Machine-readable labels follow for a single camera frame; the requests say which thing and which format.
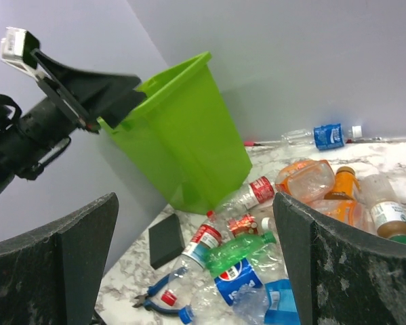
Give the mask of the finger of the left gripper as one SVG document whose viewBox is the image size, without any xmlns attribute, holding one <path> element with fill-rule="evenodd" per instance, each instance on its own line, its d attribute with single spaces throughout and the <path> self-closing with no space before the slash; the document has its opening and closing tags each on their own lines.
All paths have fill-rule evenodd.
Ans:
<svg viewBox="0 0 406 325">
<path fill-rule="evenodd" d="M 77 70 L 34 49 L 31 55 L 45 74 L 38 86 L 64 115 L 80 129 L 99 129 L 98 119 L 116 128 L 137 108 L 146 94 L 139 91 L 136 75 Z"/>
</svg>

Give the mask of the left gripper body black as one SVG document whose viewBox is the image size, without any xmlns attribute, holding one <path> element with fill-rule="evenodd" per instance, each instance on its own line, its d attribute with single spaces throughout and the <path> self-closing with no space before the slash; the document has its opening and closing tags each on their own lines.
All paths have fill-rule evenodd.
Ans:
<svg viewBox="0 0 406 325">
<path fill-rule="evenodd" d="M 74 125 L 47 97 L 23 113 L 0 94 L 0 190 L 14 177 L 35 180 L 70 145 Z M 97 134 L 99 129 L 83 129 Z"/>
</svg>

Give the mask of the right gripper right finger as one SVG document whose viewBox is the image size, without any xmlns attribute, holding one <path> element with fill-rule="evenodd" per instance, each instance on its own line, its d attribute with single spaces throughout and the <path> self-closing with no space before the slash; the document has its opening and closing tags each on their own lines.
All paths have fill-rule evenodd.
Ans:
<svg viewBox="0 0 406 325">
<path fill-rule="evenodd" d="M 406 324 L 406 244 L 285 193 L 272 207 L 301 324 Z"/>
</svg>

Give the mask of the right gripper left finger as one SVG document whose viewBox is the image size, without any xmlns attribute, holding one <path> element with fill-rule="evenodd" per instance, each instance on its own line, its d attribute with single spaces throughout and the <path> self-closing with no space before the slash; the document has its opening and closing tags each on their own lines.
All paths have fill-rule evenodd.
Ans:
<svg viewBox="0 0 406 325">
<path fill-rule="evenodd" d="M 0 242 L 0 324 L 89 324 L 118 212 L 110 193 Z"/>
</svg>

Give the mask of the orange juice bottle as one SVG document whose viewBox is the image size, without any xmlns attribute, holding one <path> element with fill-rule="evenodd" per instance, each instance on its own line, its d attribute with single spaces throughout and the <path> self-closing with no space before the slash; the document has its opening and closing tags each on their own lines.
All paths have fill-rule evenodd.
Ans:
<svg viewBox="0 0 406 325">
<path fill-rule="evenodd" d="M 359 199 L 360 185 L 356 173 L 351 167 L 340 167 L 335 174 L 335 185 L 324 199 L 355 200 Z"/>
</svg>

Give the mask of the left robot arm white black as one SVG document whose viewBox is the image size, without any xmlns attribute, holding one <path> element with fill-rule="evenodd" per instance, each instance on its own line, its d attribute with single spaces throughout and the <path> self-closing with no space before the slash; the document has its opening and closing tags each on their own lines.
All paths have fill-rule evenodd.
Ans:
<svg viewBox="0 0 406 325">
<path fill-rule="evenodd" d="M 76 129 L 97 134 L 99 119 L 114 129 L 146 99 L 134 74 L 77 70 L 40 49 L 31 56 L 45 71 L 37 80 L 45 97 L 23 113 L 0 94 L 0 194 L 15 177 L 36 180 L 70 146 Z"/>
</svg>

